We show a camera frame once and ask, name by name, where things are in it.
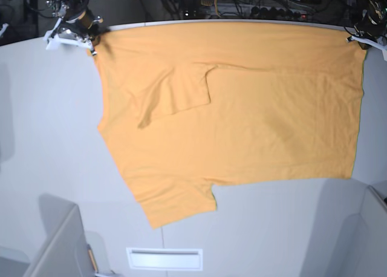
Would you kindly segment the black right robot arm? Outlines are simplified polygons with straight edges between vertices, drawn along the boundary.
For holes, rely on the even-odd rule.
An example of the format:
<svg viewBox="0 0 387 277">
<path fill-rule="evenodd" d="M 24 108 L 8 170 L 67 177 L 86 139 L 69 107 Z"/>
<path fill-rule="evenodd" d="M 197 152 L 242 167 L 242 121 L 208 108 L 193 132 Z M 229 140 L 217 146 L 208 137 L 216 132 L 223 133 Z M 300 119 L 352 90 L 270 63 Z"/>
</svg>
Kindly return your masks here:
<svg viewBox="0 0 387 277">
<path fill-rule="evenodd" d="M 97 54 L 100 28 L 103 18 L 96 16 L 88 7 L 89 0 L 46 0 L 46 7 L 38 9 L 25 2 L 26 7 L 41 17 L 54 18 L 56 23 L 46 31 L 43 40 L 47 50 L 56 50 L 61 45 L 80 47 Z"/>
</svg>

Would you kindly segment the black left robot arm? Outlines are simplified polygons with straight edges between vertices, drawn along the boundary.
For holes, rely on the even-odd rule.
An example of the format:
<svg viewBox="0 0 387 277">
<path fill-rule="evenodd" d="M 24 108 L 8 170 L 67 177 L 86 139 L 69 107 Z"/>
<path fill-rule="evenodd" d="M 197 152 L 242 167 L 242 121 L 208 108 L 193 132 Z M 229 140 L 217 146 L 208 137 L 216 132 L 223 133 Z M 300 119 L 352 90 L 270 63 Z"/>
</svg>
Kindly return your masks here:
<svg viewBox="0 0 387 277">
<path fill-rule="evenodd" d="M 355 10 L 359 14 L 353 23 L 356 37 L 374 42 L 386 38 L 386 0 L 356 0 Z"/>
</svg>

